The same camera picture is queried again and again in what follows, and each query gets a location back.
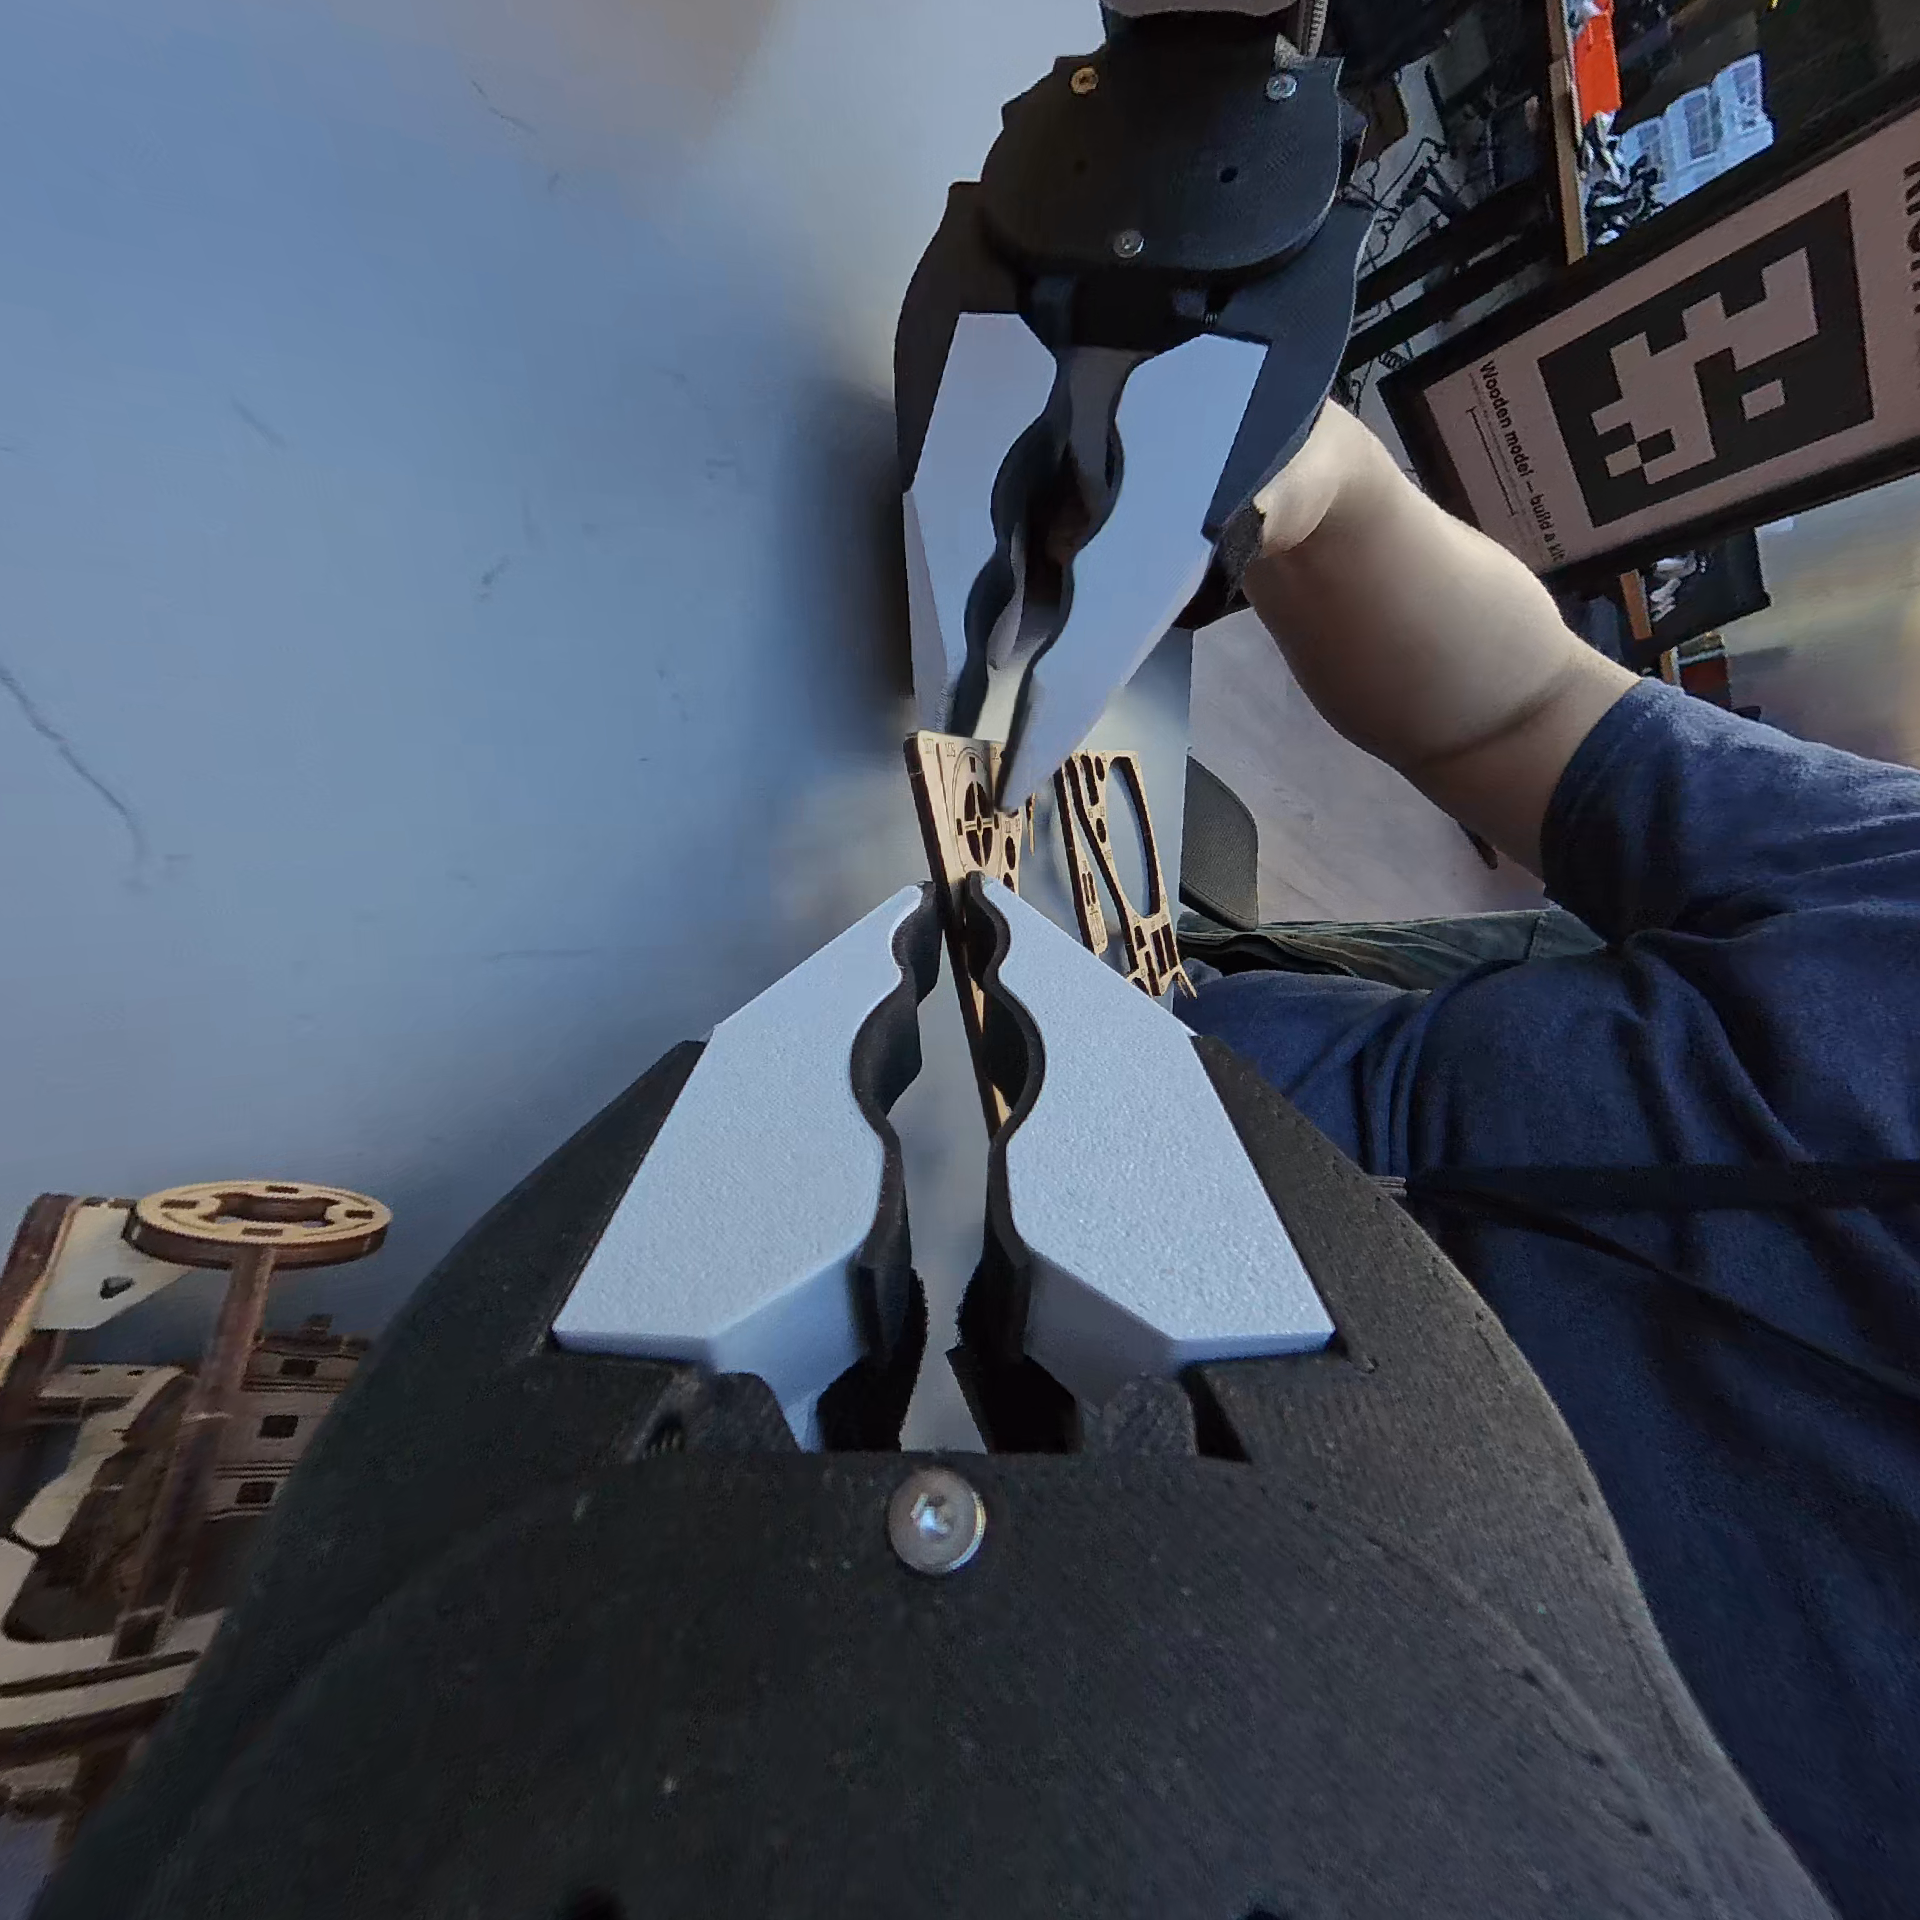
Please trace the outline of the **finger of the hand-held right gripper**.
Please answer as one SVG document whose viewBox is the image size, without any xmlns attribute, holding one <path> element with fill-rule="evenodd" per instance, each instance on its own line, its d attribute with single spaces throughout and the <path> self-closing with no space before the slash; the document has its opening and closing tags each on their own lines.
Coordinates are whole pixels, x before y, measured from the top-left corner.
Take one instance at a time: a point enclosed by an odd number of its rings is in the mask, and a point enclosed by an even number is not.
<svg viewBox="0 0 1920 1920">
<path fill-rule="evenodd" d="M 1088 738 L 1200 589 L 1207 516 L 1266 349 L 1207 337 L 1141 362 L 1117 398 L 1113 509 L 1068 566 L 1068 611 L 1027 669 L 997 800 L 1020 808 Z"/>
<path fill-rule="evenodd" d="M 1066 394 L 1020 313 L 959 319 L 902 495 L 919 722 L 980 730 L 998 669 L 1027 667 L 1072 600 Z"/>
</svg>

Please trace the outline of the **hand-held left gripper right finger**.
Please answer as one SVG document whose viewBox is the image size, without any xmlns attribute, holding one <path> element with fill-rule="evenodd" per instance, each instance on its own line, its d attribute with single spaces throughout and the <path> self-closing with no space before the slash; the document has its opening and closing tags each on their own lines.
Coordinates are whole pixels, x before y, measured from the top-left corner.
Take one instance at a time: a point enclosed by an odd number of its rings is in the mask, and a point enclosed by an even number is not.
<svg viewBox="0 0 1920 1920">
<path fill-rule="evenodd" d="M 985 1447 L 1074 1453 L 1141 1383 L 1324 1353 L 1332 1315 L 1193 1031 L 983 877 L 969 978 L 995 1112 L 969 1284 Z"/>
</svg>

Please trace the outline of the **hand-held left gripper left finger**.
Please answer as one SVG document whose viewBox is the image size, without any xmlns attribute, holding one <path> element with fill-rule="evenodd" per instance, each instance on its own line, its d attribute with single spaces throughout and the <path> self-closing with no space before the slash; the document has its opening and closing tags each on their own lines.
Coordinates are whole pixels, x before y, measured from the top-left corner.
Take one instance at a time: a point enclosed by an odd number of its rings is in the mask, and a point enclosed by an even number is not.
<svg viewBox="0 0 1920 1920">
<path fill-rule="evenodd" d="M 940 913 L 909 884 L 712 1029 L 552 1322 L 573 1355 L 760 1380 L 801 1449 L 910 1349 L 891 1112 L 919 1077 Z"/>
</svg>

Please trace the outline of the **wooden parts sheet round cutouts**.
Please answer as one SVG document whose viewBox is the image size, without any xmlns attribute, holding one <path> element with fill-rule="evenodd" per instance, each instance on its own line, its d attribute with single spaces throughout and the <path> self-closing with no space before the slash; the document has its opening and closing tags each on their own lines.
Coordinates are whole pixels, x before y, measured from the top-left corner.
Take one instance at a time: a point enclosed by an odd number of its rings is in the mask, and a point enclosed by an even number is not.
<svg viewBox="0 0 1920 1920">
<path fill-rule="evenodd" d="M 948 733 L 912 733 L 905 765 L 923 829 L 925 852 L 939 894 L 940 923 L 957 985 L 963 1027 L 972 1053 L 980 1112 L 991 1141 L 1010 1117 L 1010 1100 L 998 1088 L 989 1058 L 989 999 L 971 955 L 969 892 L 972 877 L 1018 894 L 1022 865 L 1038 849 L 1036 803 L 1020 813 L 1018 884 L 989 881 L 975 872 L 948 871 L 948 819 L 945 751 L 959 743 L 985 743 Z M 997 781 L 1005 748 L 997 744 Z M 1070 906 L 1080 943 L 1104 959 L 1119 952 L 1119 971 L 1143 994 L 1164 999 L 1190 987 L 1183 962 L 1175 903 L 1171 901 L 1148 807 L 1141 756 L 1131 751 L 1080 751 L 1055 777 L 1055 822 L 1059 826 Z"/>
</svg>

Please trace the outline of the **large wooden model assembly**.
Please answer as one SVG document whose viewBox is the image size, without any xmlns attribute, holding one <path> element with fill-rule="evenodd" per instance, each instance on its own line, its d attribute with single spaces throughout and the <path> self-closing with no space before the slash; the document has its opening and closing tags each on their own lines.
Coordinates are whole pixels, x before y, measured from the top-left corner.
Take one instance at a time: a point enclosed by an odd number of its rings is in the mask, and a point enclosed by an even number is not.
<svg viewBox="0 0 1920 1920">
<path fill-rule="evenodd" d="M 393 1213 L 302 1181 L 46 1193 L 2 1280 L 4 1895 L 45 1883 L 182 1696 L 371 1343 L 270 1292 Z"/>
</svg>

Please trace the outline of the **person's olive trousers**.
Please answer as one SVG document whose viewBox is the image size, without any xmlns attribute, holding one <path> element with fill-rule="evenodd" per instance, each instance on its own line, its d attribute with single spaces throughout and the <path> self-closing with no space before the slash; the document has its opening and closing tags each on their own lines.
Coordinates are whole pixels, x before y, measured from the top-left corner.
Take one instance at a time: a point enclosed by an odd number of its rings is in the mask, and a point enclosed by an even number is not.
<svg viewBox="0 0 1920 1920">
<path fill-rule="evenodd" d="M 1350 978 L 1396 992 L 1435 992 L 1488 966 L 1604 951 L 1594 931 L 1552 905 L 1451 918 L 1255 926 L 1189 913 L 1177 935 L 1193 981 L 1199 981 L 1200 966 L 1208 966 L 1221 977 Z"/>
</svg>

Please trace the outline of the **person's blue sweater torso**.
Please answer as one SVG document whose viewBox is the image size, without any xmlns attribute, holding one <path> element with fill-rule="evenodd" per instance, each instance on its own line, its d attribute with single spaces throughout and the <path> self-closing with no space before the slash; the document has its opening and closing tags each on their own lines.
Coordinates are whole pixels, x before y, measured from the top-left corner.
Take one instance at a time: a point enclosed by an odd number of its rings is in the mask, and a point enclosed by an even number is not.
<svg viewBox="0 0 1920 1920">
<path fill-rule="evenodd" d="M 1425 992 L 1357 929 L 1208 943 L 1190 1024 L 1362 1168 L 1916 1159 L 1916 921 L 1782 917 L 1522 948 Z M 1842 1916 L 1916 1916 L 1916 1210 L 1615 1215 L 1631 1261 L 1429 1213 L 1585 1449 L 1674 1665 Z"/>
</svg>

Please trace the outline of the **framed black-white marker sign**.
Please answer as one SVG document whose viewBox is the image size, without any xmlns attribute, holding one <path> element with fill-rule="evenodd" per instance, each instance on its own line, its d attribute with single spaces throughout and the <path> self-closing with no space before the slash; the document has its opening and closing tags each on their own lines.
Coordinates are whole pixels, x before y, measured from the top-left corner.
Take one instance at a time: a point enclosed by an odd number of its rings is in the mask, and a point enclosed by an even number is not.
<svg viewBox="0 0 1920 1920">
<path fill-rule="evenodd" d="M 1916 471 L 1916 70 L 1381 385 L 1426 493 L 1540 577 Z"/>
</svg>

